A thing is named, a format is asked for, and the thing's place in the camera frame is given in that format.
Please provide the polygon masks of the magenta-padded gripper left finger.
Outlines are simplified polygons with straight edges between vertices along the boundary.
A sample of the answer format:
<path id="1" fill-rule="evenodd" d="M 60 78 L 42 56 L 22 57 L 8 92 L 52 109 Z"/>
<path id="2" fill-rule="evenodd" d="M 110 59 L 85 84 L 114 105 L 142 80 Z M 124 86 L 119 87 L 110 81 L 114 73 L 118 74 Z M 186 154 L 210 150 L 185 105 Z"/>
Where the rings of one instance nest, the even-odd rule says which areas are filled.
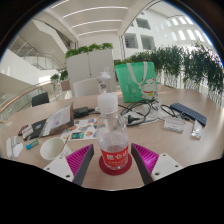
<path id="1" fill-rule="evenodd" d="M 57 157 L 44 170 L 81 186 L 93 155 L 94 146 L 90 144 L 67 157 Z"/>

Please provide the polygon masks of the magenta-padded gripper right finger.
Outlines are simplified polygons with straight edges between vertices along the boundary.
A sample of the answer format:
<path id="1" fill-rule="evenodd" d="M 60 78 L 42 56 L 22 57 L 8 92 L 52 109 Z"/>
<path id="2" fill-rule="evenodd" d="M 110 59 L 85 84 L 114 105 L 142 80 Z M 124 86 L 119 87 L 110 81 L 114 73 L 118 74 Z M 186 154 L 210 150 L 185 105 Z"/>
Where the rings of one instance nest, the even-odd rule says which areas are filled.
<path id="1" fill-rule="evenodd" d="M 131 144 L 131 154 L 145 185 L 182 169 L 167 153 L 157 154 L 135 143 Z"/>

